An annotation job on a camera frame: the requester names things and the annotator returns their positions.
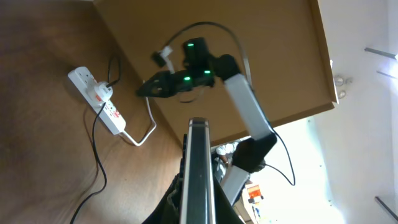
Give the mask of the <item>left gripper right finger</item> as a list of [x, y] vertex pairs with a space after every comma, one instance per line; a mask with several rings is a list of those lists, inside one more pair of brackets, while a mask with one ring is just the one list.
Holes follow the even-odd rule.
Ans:
[[215, 216], [217, 224], [243, 224], [242, 220], [234, 211], [228, 198], [223, 192], [220, 183], [213, 178], [214, 198], [215, 198]]

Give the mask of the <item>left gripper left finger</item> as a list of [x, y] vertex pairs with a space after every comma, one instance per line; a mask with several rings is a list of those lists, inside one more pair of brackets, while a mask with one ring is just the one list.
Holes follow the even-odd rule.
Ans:
[[171, 185], [161, 198], [155, 210], [142, 222], [142, 224], [179, 224], [186, 146], [187, 134], [184, 134], [179, 173], [174, 177]]

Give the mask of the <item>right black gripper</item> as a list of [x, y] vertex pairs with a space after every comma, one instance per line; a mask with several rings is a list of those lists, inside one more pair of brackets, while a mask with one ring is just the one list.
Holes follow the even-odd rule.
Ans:
[[141, 97], [168, 98], [177, 93], [192, 91], [199, 86], [213, 87], [215, 78], [210, 70], [189, 69], [171, 73], [169, 70], [157, 72], [137, 90]]

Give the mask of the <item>black smartphone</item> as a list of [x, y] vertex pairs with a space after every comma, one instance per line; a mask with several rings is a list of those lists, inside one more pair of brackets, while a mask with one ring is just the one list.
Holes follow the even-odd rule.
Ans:
[[179, 223], [216, 223], [210, 129], [205, 118], [192, 118], [188, 124]]

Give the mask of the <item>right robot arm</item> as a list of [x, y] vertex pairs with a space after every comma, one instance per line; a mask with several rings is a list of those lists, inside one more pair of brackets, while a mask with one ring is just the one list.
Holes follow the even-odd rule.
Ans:
[[230, 203], [234, 203], [249, 175], [261, 169], [278, 135], [233, 56], [214, 57], [202, 37], [187, 40], [182, 47], [184, 70], [157, 72], [136, 93], [138, 96], [169, 98], [198, 86], [213, 87], [216, 77], [222, 80], [250, 136], [238, 145], [233, 163], [221, 181], [224, 194]]

